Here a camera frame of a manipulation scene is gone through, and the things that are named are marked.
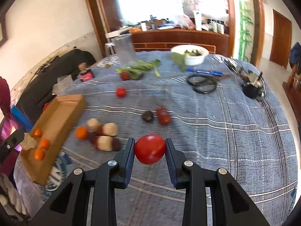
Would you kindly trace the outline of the beige pastry cake four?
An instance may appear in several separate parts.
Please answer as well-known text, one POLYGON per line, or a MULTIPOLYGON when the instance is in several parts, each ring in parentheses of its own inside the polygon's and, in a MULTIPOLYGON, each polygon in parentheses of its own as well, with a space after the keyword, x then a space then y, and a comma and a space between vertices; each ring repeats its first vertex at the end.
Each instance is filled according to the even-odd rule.
POLYGON ((30 150, 31 148, 36 148, 37 145, 37 140, 33 138, 30 133, 24 133, 24 139, 20 143, 22 150, 30 150))

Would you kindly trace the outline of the large orange front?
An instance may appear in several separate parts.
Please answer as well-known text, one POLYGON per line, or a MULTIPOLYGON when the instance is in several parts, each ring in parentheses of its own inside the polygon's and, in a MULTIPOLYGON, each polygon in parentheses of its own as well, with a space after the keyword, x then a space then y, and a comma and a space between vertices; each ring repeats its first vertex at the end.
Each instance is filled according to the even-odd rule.
POLYGON ((45 152, 44 152, 43 148, 35 149, 35 152, 34 152, 35 160, 42 161, 44 159, 44 156, 45 156, 45 152))

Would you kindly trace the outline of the beige pastry cake three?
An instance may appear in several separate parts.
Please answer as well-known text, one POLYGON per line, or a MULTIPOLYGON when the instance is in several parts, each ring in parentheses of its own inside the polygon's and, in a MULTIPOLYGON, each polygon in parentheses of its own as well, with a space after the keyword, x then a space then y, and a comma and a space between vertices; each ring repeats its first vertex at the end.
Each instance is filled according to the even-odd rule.
POLYGON ((96 140, 96 147, 98 150, 102 151, 112 151, 113 150, 113 137, 111 136, 99 136, 96 140))

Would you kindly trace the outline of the small orange mandarin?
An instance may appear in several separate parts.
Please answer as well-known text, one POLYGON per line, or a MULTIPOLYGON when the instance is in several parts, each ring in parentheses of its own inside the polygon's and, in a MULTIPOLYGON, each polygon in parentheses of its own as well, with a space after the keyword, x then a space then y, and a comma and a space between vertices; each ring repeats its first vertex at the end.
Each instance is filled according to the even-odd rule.
POLYGON ((75 136, 79 140, 86 140, 89 136, 89 130, 86 127, 77 127, 75 130, 75 136))

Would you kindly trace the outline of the beige pastry cake one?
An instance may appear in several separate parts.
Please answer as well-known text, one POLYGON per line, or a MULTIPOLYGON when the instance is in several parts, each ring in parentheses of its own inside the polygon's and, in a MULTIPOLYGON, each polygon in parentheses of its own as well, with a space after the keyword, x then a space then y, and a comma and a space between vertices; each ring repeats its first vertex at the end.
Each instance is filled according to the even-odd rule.
POLYGON ((96 118, 91 118, 87 120, 86 126, 91 132, 98 132, 101 124, 96 118))

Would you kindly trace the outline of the beige pastry cake two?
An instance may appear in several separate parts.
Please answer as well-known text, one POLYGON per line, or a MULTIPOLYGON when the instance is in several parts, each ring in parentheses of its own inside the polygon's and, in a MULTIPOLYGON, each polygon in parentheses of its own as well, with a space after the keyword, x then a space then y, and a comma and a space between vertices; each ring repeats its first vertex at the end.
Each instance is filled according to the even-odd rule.
POLYGON ((115 123, 104 124, 102 126, 102 134, 104 136, 111 136, 111 137, 117 136, 117 134, 118 134, 117 125, 115 123))

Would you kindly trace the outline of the large red tomato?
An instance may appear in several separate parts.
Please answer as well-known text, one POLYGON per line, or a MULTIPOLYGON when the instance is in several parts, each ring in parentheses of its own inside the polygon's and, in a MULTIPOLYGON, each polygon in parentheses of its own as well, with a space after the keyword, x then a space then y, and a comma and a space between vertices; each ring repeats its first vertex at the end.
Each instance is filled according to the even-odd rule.
POLYGON ((157 134, 141 137, 134 145, 134 154, 145 165, 157 163, 165 154, 165 140, 157 134))

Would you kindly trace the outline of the large wrinkled red date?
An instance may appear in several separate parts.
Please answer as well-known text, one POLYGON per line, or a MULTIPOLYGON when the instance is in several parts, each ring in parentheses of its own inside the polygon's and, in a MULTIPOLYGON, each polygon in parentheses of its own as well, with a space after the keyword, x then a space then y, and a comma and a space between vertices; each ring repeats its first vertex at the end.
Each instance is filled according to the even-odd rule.
POLYGON ((156 109, 156 114, 161 125, 169 125, 171 123, 171 116, 164 107, 158 107, 156 109))

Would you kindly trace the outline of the dark plum fruit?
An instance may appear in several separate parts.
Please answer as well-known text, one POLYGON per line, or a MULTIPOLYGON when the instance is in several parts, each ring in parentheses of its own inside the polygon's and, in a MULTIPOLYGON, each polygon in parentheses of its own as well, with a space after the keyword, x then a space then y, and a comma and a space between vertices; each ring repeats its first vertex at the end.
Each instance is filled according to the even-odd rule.
POLYGON ((154 115, 151 111, 145 111, 142 114, 141 118, 144 122, 152 122, 154 119, 154 115))

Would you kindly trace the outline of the black red labelled jar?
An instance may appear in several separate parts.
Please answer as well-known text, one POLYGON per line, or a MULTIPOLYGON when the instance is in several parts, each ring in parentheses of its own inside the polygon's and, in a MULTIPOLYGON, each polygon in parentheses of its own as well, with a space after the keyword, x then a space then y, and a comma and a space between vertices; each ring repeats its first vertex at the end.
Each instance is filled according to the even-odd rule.
POLYGON ((78 78, 82 81, 82 82, 86 82, 89 80, 92 80, 94 78, 94 74, 91 70, 91 67, 87 65, 87 63, 81 63, 78 65, 78 69, 79 69, 79 75, 78 78))

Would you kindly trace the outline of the black scissors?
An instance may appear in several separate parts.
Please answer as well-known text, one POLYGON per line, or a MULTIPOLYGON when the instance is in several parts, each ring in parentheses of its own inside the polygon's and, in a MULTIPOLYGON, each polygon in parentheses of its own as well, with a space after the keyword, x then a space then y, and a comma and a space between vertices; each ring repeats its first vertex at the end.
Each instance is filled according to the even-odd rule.
POLYGON ((186 82, 192 86, 196 93, 210 94, 217 88, 218 82, 229 78, 230 75, 212 76, 200 73, 193 73, 186 78, 186 82))

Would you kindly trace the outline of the clear plastic pitcher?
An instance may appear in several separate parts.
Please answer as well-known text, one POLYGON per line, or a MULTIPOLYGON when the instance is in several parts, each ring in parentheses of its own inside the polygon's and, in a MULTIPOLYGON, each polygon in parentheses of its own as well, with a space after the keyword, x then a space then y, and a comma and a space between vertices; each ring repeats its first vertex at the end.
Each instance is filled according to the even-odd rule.
POLYGON ((122 34, 105 44, 105 54, 113 64, 130 67, 136 63, 136 52, 132 43, 132 34, 122 34))

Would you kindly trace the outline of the white bowl with greens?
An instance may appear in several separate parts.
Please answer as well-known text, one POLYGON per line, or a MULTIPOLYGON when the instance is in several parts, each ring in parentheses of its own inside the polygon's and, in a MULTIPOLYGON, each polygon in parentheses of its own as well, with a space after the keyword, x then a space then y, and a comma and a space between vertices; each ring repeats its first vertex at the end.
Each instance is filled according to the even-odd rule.
POLYGON ((182 72, 186 71, 187 67, 194 67, 204 62, 209 51, 198 45, 177 45, 170 49, 173 62, 179 66, 182 72))

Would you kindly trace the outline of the blue jacket on railing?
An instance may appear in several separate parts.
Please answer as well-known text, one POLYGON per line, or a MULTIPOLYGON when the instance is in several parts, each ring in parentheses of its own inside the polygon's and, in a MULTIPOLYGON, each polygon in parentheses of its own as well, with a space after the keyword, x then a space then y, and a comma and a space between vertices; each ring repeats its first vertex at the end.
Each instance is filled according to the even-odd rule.
POLYGON ((293 48, 290 51, 289 56, 289 64, 290 67, 293 68, 295 65, 297 65, 297 74, 300 74, 300 68, 301 68, 301 45, 299 42, 295 43, 293 48))

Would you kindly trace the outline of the brown wooden door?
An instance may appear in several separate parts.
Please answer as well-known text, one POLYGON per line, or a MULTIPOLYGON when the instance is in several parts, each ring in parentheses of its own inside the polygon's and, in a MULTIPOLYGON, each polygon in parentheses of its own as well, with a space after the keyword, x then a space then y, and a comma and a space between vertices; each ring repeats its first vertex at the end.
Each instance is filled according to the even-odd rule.
POLYGON ((291 49, 292 23, 284 15, 273 10, 274 34, 272 40, 270 61, 286 68, 291 49))

